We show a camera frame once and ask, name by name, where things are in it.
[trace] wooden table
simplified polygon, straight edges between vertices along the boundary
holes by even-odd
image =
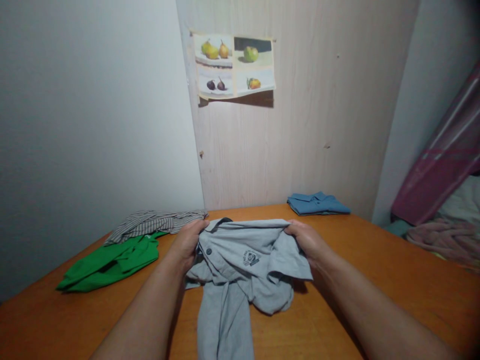
[[[286,204],[212,211],[210,219],[300,219],[397,304],[468,355],[477,345],[480,278],[355,215],[298,217]],[[161,259],[174,236],[159,239]],[[77,260],[102,238],[0,306],[0,359],[87,359],[122,315],[155,264],[90,293],[55,291]],[[361,359],[335,314],[311,283],[291,308],[273,316],[250,306],[257,359]],[[197,358],[202,288],[185,293],[170,358]]]

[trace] poster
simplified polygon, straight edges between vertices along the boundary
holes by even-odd
[[[192,32],[198,95],[233,99],[275,89],[271,39]]]

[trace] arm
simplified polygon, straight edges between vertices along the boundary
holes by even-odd
[[[370,359],[458,359],[459,356],[338,256],[311,227],[290,220],[314,272],[317,287],[326,288]]]
[[[199,233],[208,224],[206,220],[197,220],[182,227],[168,253],[91,359],[166,357],[177,300],[185,287],[185,274],[192,267]]]

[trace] gray striped shirt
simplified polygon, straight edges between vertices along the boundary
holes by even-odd
[[[121,244],[140,235],[155,232],[176,234],[180,229],[196,219],[205,219],[209,215],[205,210],[185,212],[165,212],[155,210],[141,210],[128,216],[110,234],[103,246]]]

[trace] blue shirt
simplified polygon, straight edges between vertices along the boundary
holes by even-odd
[[[350,209],[333,195],[317,192],[313,195],[294,193],[287,200],[298,215],[350,214]]]

